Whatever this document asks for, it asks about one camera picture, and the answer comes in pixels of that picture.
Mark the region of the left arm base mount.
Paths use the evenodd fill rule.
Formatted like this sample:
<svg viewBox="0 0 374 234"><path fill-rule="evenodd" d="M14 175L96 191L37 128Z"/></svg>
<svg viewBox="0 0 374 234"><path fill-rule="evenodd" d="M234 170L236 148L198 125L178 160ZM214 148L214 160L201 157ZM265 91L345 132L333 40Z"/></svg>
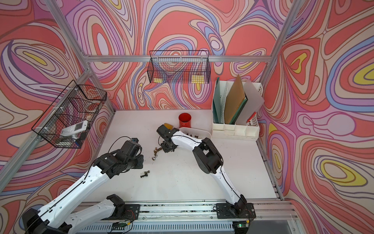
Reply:
<svg viewBox="0 0 374 234"><path fill-rule="evenodd" d="M137 220L140 214L140 204L124 204L117 206L114 213L104 220Z"/></svg>

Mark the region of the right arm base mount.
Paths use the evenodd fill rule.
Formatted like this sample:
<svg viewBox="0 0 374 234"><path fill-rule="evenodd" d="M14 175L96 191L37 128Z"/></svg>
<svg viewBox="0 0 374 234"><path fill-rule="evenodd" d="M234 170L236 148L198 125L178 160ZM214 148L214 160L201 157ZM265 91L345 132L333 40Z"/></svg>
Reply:
<svg viewBox="0 0 374 234"><path fill-rule="evenodd" d="M254 220L256 218L253 203L247 203L241 211L236 210L234 206L229 203L216 203L215 206L213 206L213 211L216 212L218 219Z"/></svg>

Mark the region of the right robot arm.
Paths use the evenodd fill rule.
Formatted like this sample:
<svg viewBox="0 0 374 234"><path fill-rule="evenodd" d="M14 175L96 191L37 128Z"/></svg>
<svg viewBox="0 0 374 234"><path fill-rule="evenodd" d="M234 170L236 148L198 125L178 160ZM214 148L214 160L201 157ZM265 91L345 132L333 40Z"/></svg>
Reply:
<svg viewBox="0 0 374 234"><path fill-rule="evenodd" d="M165 153L173 152L176 148L192 151L199 168L211 175L224 192L228 210L224 214L239 217L247 209L247 200L229 179L224 160L210 138L198 139L189 136L177 128L168 129L165 125L156 131L163 142L160 144Z"/></svg>

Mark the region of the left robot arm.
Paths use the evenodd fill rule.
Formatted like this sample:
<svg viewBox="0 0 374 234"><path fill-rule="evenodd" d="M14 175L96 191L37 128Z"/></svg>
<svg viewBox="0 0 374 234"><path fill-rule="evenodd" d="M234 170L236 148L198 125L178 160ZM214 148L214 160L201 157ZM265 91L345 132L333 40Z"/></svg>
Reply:
<svg viewBox="0 0 374 234"><path fill-rule="evenodd" d="M133 220L123 199L113 194L102 202L74 210L101 185L131 169L142 169L144 156L137 138L128 139L120 149L103 154L73 185L47 205L30 208L22 215L26 234L76 234L106 218Z"/></svg>

